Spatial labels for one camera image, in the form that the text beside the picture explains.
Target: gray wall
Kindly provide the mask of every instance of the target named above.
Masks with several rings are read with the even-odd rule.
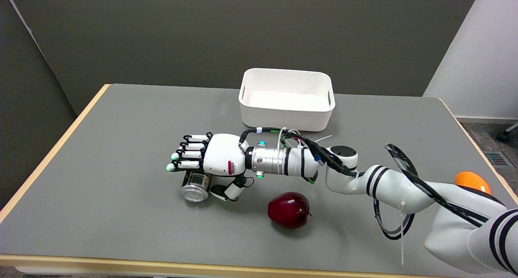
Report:
[[[0,0],[0,208],[74,120],[63,91],[8,0]]]
[[[248,68],[421,96],[474,0],[15,0],[79,112],[105,83],[238,88]]]

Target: wooden table edge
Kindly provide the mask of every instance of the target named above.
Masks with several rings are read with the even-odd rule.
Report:
[[[218,276],[235,278],[431,278],[403,274],[336,272],[320,270],[241,267],[191,263],[151,262],[102,258],[74,258],[28,255],[0,255],[0,263],[12,267],[62,267],[81,270],[161,273],[167,275]]]
[[[444,101],[442,101],[442,99],[440,98],[437,98],[439,99],[442,104],[444,105],[444,107],[446,107],[446,109],[448,109],[448,112],[450,112],[451,116],[453,117],[453,119],[455,119],[455,121],[457,121],[457,124],[459,125],[459,127],[462,129],[462,131],[464,131],[464,134],[466,134],[466,136],[468,137],[468,139],[470,140],[470,142],[473,144],[473,146],[477,149],[477,151],[479,152],[479,154],[481,155],[481,157],[485,160],[485,162],[487,163],[487,165],[490,167],[490,169],[493,171],[493,173],[495,174],[495,176],[497,177],[497,179],[500,181],[500,183],[502,184],[502,186],[505,188],[505,190],[507,191],[507,193],[509,193],[509,195],[511,195],[511,198],[514,200],[514,202],[516,204],[518,204],[518,196],[516,196],[516,193],[514,193],[513,189],[511,188],[511,186],[509,186],[509,184],[507,183],[507,181],[505,180],[504,177],[502,177],[502,175],[500,175],[496,170],[495,168],[492,166],[492,164],[489,162],[489,160],[487,159],[487,157],[485,156],[485,154],[482,152],[482,150],[480,149],[480,147],[477,145],[477,143],[473,140],[473,138],[471,138],[471,136],[468,134],[468,132],[466,131],[466,129],[464,128],[464,126],[462,126],[462,124],[459,122],[459,120],[457,120],[457,118],[455,116],[453,116],[453,113],[452,111],[450,110],[450,108],[448,107],[448,105],[446,105],[446,103],[444,103]]]
[[[85,109],[79,114],[72,125],[61,136],[59,141],[52,147],[50,152],[44,157],[41,163],[34,169],[33,173],[22,184],[15,195],[7,202],[0,211],[0,224],[5,217],[11,212],[21,197],[27,192],[28,188],[39,177],[41,172],[49,164],[52,158],[57,154],[59,149],[68,140],[70,135],[76,130],[78,125],[85,119],[86,115],[97,103],[104,92],[111,84],[105,84],[88,103]],[[497,176],[503,187],[507,190],[512,199],[518,204],[518,197],[513,192],[505,179],[496,172],[495,168],[489,163],[477,143],[473,141],[471,136],[464,127],[459,123],[457,118],[453,116],[450,108],[439,99],[444,107],[450,112],[459,127],[464,131],[474,147],[477,149],[482,158],[486,161],[493,173]],[[198,276],[220,276],[220,277],[239,277],[239,278],[329,278],[329,277],[346,277],[346,278],[429,278],[429,276],[411,276],[404,274],[384,274],[384,273],[359,273],[359,272],[335,272],[335,271],[318,271],[318,270],[298,270],[298,269],[278,269],[269,267],[239,267],[229,265],[205,265],[190,263],[170,263],[170,262],[150,262],[150,261],[134,261],[120,259],[104,259],[104,258],[78,258],[78,257],[55,257],[55,256],[32,256],[32,255],[8,255],[0,254],[0,265],[11,267],[61,267],[61,268],[80,268],[92,271],[123,271],[123,272],[148,272],[163,273],[171,275],[198,275]]]
[[[16,193],[13,195],[13,197],[7,202],[7,204],[2,208],[0,211],[0,224],[4,219],[7,217],[9,212],[13,210],[14,206],[20,201],[21,197],[27,192],[29,187],[34,183],[34,181],[39,177],[41,172],[45,169],[45,167],[50,163],[52,158],[57,154],[57,152],[61,149],[63,144],[68,140],[70,135],[76,130],[76,128],[79,126],[81,121],[85,119],[86,115],[90,110],[92,110],[93,106],[97,103],[99,98],[104,94],[107,88],[109,88],[110,84],[105,84],[100,88],[98,93],[92,98],[90,103],[85,107],[85,109],[79,114],[79,116],[76,118],[76,120],[70,125],[70,127],[65,131],[63,136],[59,138],[57,143],[50,149],[49,153],[43,158],[43,160],[39,163],[39,165],[34,169],[34,171],[29,175],[27,180],[22,184],[22,186],[16,191]]]

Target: white wall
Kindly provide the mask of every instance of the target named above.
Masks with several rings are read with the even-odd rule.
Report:
[[[518,0],[475,0],[423,96],[457,117],[518,119]]]

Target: floor vent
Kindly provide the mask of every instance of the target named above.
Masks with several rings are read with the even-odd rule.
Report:
[[[512,169],[514,168],[513,164],[507,158],[502,154],[501,151],[482,151],[489,162],[493,165],[495,168],[507,168]]]

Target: gray tabletop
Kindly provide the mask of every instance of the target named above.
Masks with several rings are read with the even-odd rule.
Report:
[[[317,139],[332,134],[321,145],[354,147],[360,170],[373,164],[396,169],[384,149],[393,143],[412,159],[424,180],[452,183],[460,171],[474,171],[507,207],[516,207],[440,100],[336,94],[335,101],[328,127],[306,135]],[[207,131],[240,134],[245,129],[238,90],[112,85],[0,224],[0,250],[477,277],[442,263],[422,246],[437,204],[416,215],[405,235],[401,265],[401,243],[383,236],[372,199],[327,190],[324,172],[314,185],[296,177],[267,175],[238,202],[185,201],[178,191],[184,173],[165,170],[182,136]],[[248,141],[273,144],[276,137],[250,135]],[[270,223],[267,204],[286,191],[308,198],[313,217],[307,226],[283,230]],[[382,215],[389,226],[399,222],[392,208],[383,206]]]

